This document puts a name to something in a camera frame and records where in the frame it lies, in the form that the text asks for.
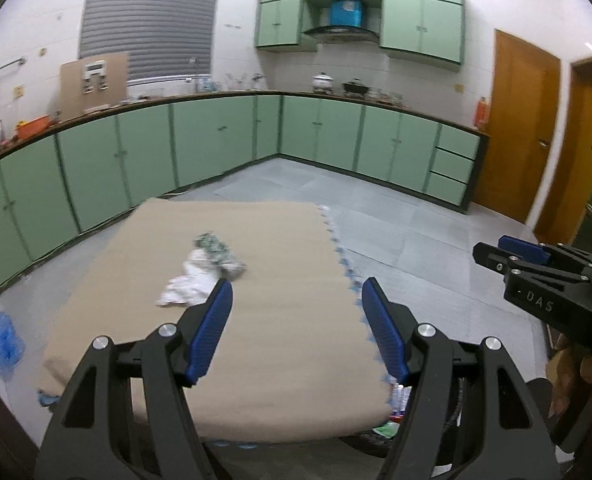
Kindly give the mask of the right human hand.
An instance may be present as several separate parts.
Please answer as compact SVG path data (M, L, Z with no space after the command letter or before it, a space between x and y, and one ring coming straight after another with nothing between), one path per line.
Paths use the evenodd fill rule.
M579 364L574 363L573 344L565 335L558 336L555 345L558 359L552 389L549 415L564 414L570 404L570 397L581 380L592 386L592 353L588 353Z

